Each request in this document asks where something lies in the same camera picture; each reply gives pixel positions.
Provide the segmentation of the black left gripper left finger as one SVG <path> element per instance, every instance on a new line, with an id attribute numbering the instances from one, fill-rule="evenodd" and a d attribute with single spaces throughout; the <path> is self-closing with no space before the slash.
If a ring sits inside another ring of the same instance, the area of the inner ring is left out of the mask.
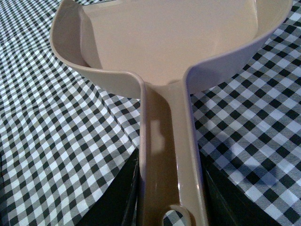
<path id="1" fill-rule="evenodd" d="M 101 198 L 82 218 L 83 226 L 130 226 L 139 185 L 139 150 L 135 149 Z"/>

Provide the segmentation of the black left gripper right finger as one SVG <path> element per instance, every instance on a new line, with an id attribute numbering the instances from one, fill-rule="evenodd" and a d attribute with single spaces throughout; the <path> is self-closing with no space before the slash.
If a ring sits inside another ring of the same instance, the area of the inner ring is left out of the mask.
<path id="1" fill-rule="evenodd" d="M 278 226 L 204 155 L 200 156 L 214 226 Z"/>

